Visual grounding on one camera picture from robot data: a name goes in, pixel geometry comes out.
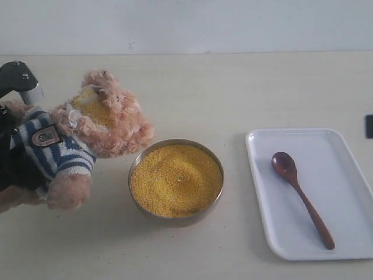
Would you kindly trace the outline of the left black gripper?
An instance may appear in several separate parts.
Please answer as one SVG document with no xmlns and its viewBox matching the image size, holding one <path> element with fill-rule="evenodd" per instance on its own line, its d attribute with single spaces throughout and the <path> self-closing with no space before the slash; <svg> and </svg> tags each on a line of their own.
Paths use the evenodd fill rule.
<svg viewBox="0 0 373 280">
<path fill-rule="evenodd" d="M 25 190 L 45 191 L 48 174 L 43 168 L 47 158 L 40 150 L 39 139 L 33 136 L 48 128 L 48 113 L 36 104 L 44 92 L 31 69 L 18 60 L 1 66 L 1 98 L 18 92 L 23 100 L 1 103 L 1 191 L 10 186 Z"/>
</svg>

